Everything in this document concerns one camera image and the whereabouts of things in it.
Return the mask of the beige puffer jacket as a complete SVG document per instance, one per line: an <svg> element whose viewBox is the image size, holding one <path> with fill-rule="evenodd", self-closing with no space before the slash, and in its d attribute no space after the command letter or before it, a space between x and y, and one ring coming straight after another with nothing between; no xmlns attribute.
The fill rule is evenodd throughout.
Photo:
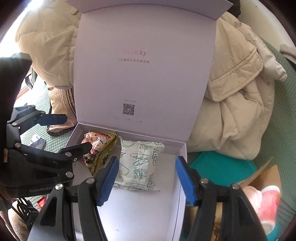
<svg viewBox="0 0 296 241"><path fill-rule="evenodd" d="M15 41L47 87L73 88L80 19L81 13L65 1L44 1L20 23ZM272 115L274 83L286 78L262 39L231 11L224 13L217 20L212 67L188 152L253 160Z"/></svg>

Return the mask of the brown gold snack pack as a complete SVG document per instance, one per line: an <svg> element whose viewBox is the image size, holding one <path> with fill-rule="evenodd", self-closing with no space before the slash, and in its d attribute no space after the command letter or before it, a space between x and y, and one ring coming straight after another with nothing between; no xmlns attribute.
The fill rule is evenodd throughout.
<svg viewBox="0 0 296 241"><path fill-rule="evenodd" d="M92 176L95 176L99 169L105 166L109 152L117 142L117 134L87 132L84 135L83 143L90 143L91 150L83 155L82 162L85 163Z"/></svg>

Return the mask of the teal foam mat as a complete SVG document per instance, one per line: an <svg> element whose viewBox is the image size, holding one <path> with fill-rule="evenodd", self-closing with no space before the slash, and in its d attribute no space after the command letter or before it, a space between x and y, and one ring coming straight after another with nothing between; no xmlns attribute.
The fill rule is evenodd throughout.
<svg viewBox="0 0 296 241"><path fill-rule="evenodd" d="M202 152L190 165L190 168L193 168L198 171L201 177L208 178L210 181L214 183L216 178L213 177L213 174L218 174L218 177L222 177L225 174L222 174L222 171L226 171L226 174L235 170L235 167L241 168L244 167L247 171L243 171L243 174L231 174L230 176L234 176L235 180L230 180L229 184L225 186L229 186L232 183L238 183L242 180L247 179L253 173L257 171L257 167L255 166L253 161L239 160L235 158L231 158L228 156L224 156L222 154L218 154L214 151L210 152ZM222 182L226 181L228 178L222 177ZM180 240L186 240L189 234L189 228L191 228L194 218L196 215L196 211L198 207L186 207L185 212L185 223L183 224L182 234L180 236ZM218 240L219 232L218 228L214 228L213 235L211 240Z"/></svg>

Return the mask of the lavender open gift box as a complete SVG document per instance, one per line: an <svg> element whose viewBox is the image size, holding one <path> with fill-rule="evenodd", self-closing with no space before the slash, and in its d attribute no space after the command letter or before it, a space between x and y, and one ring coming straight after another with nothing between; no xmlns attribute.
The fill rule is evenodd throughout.
<svg viewBox="0 0 296 241"><path fill-rule="evenodd" d="M78 126L159 141L153 191L113 189L98 209L108 240L178 240L185 195L175 171L205 94L216 22L228 1L70 1L81 14L74 56Z"/></svg>

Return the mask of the small brown cardboard box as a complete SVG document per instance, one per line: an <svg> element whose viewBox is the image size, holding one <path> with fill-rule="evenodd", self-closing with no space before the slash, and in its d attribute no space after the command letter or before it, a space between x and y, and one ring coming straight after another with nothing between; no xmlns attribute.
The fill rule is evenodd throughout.
<svg viewBox="0 0 296 241"><path fill-rule="evenodd" d="M250 177L248 177L245 180L242 180L239 184L243 188L246 186L252 186L256 188L257 190L261 191L267 186L270 185L276 185L280 189L280 200L282 198L282 193L281 193L281 181L280 181L280 173L278 170L278 166L274 165L270 167L269 169L267 168L268 163L264 164L260 169L258 169L255 173L253 173ZM235 180L234 176L230 176L231 174L243 174L243 171L247 171L244 167L241 168L236 168L234 171L231 171L229 174L226 174L226 171L222 171L222 174L225 174L222 177L228 178L226 181L222 182L222 177L218 177L218 174L213 174L213 177L216 178L214 180L215 184L222 184L222 186L225 186L226 184L230 183L230 180ZM221 218L222 218L222 204L218 204L216 211L216 217L215 217L215 228L218 228L217 230L220 231L220 224L221 224ZM267 240L276 240L276 235L278 234L279 231L279 224L277 224L277 218L275 221L275 228L274 230L269 234L266 235Z"/></svg>

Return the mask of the pink round case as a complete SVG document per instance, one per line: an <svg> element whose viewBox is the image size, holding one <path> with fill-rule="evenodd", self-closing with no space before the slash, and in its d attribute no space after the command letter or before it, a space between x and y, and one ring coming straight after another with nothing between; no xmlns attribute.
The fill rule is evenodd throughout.
<svg viewBox="0 0 296 241"><path fill-rule="evenodd" d="M243 188L243 192L248 198L255 212L258 213L262 202L262 192L252 186L246 186Z"/></svg>

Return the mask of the white bread-print snack pack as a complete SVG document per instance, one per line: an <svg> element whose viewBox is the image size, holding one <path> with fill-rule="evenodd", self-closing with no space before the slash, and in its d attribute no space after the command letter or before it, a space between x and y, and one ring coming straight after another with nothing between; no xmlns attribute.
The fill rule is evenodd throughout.
<svg viewBox="0 0 296 241"><path fill-rule="evenodd" d="M165 144L120 139L119 171L113 187L128 191L156 191L154 173Z"/></svg>

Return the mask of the smartphone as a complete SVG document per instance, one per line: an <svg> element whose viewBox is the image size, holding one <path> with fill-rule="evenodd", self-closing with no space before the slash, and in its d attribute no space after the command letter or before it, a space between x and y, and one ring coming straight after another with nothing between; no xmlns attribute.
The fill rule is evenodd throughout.
<svg viewBox="0 0 296 241"><path fill-rule="evenodd" d="M45 148L45 145L46 145L46 140L43 137L37 134L34 134L32 136L30 147L43 150Z"/></svg>

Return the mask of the green sofa cover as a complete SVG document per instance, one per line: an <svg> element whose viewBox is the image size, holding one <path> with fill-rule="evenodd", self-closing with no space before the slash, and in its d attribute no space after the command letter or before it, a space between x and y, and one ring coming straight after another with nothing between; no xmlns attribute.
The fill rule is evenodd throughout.
<svg viewBox="0 0 296 241"><path fill-rule="evenodd" d="M295 216L295 69L274 46L263 40L287 72L287 80L274 83L274 106L269 125L262 137L261 148L253 160L260 168L278 166L283 196L277 209L278 237L290 227ZM190 164L201 153L189 153Z"/></svg>

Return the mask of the brown striped pillow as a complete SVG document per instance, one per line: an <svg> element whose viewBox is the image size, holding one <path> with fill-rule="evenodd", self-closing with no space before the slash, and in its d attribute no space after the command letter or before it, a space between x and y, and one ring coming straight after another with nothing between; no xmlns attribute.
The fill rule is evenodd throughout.
<svg viewBox="0 0 296 241"><path fill-rule="evenodd" d="M59 137L73 131L78 123L74 101L74 88L58 89L48 86L48 96L50 99L49 113L65 114L67 121L61 125L47 126L47 133L53 137Z"/></svg>

